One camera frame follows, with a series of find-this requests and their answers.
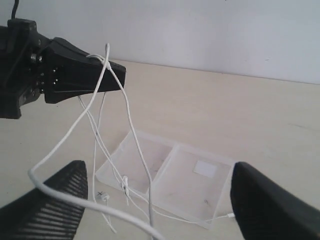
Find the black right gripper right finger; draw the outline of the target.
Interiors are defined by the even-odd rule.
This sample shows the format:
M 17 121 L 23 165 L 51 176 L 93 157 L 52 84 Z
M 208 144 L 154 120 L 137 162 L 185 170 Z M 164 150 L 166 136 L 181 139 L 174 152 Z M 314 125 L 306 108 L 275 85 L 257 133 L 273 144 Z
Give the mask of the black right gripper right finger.
M 230 201 L 246 240 L 318 240 L 320 211 L 247 162 L 234 165 Z

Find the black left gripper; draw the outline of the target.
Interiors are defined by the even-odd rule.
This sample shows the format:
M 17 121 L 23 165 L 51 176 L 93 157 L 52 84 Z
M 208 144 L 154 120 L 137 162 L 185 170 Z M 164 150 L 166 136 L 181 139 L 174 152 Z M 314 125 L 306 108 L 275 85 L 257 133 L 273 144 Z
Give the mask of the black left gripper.
M 40 34 L 34 20 L 10 19 L 0 28 L 0 117 L 19 119 L 21 107 L 56 104 L 94 92 L 103 64 L 67 40 Z

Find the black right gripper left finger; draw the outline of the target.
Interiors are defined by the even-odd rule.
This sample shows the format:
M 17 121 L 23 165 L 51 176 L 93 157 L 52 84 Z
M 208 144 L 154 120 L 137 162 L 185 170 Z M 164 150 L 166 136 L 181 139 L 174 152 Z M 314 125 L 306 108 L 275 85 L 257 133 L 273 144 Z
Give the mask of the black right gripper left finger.
M 81 199 L 88 199 L 88 175 L 83 160 L 73 160 L 45 185 Z M 0 209 L 2 240 L 72 240 L 84 207 L 64 202 L 34 188 Z

